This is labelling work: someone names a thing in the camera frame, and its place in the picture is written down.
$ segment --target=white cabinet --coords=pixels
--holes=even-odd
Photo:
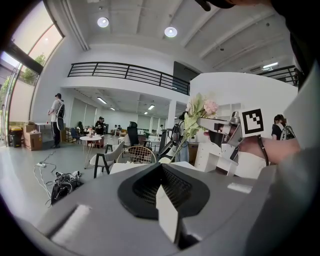
[[[219,105],[218,111],[217,111],[217,119],[222,119],[222,120],[230,120],[232,113],[234,111],[239,111],[242,109],[242,104],[241,103],[231,103],[231,104],[224,104],[224,105]]]

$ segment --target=man in white shirt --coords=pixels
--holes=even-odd
[[[60,131],[57,126],[58,117],[56,114],[57,114],[61,104],[62,104],[61,94],[57,93],[55,95],[55,101],[53,102],[52,107],[51,107],[50,111],[48,112],[48,116],[51,116],[51,127],[53,127],[54,145],[51,147],[53,149],[60,148],[60,145],[59,145],[60,144]]]

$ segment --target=white card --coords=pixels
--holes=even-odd
[[[161,185],[156,193],[156,208],[159,212],[160,227],[174,243],[178,227],[178,212]]]
[[[242,109],[239,111],[242,137],[261,135],[264,132],[263,111],[261,108]]]

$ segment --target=ceiling beam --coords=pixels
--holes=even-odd
[[[111,16],[111,0],[107,0],[107,9],[108,9],[108,19],[109,19],[109,30],[112,34],[112,16]]]
[[[285,39],[284,34],[283,33],[278,33],[278,34],[274,35],[273,37],[268,38],[267,40],[260,40],[258,42],[255,42],[254,44],[252,44],[252,45],[250,45],[250,46],[248,46],[248,47],[236,52],[235,54],[224,58],[219,63],[215,64],[213,66],[213,68],[214,69],[219,69],[222,66],[224,66],[224,65],[226,65],[226,64],[228,64],[228,63],[230,63],[232,61],[235,61],[236,59],[239,59],[240,57],[242,57],[244,55],[247,55],[248,53],[252,52],[253,50],[262,48],[262,47],[267,46],[267,45],[271,45],[271,44],[279,42],[279,41],[281,41],[283,39]]]
[[[168,8],[168,11],[166,11],[165,13],[167,14],[165,16],[165,18],[163,19],[163,22],[160,26],[160,31],[158,32],[158,38],[164,38],[165,36],[165,29],[167,27],[170,26],[172,20],[174,19],[175,17],[175,14],[177,12],[177,10],[179,9],[180,5],[182,4],[184,0],[172,0],[170,1],[171,4]]]
[[[181,40],[180,44],[183,47],[195,36],[199,29],[201,29],[218,11],[220,8],[211,6],[211,11],[206,11],[192,26],[186,36]]]
[[[200,53],[200,58],[203,59],[206,57],[209,53],[211,53],[216,47],[222,45],[230,38],[234,37],[236,34],[240,33],[241,31],[249,28],[250,26],[256,24],[259,21],[262,21],[270,16],[274,15],[274,12],[272,10],[267,10],[262,13],[259,13],[259,15],[255,15],[253,18],[250,17],[244,22],[236,25],[233,29],[228,30],[226,33],[224,33],[222,36],[220,36],[214,43],[209,45],[207,48],[205,48]]]
[[[141,10],[145,6],[146,0],[138,0],[137,7],[136,7],[136,15],[134,17],[133,21],[133,33],[138,34],[139,32],[139,25],[140,25],[140,16],[141,16]]]

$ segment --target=glass window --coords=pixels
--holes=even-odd
[[[62,39],[41,1],[23,20],[11,40],[42,66]]]
[[[53,21],[41,1],[19,25],[11,40],[26,54],[29,54],[38,39],[52,25]]]

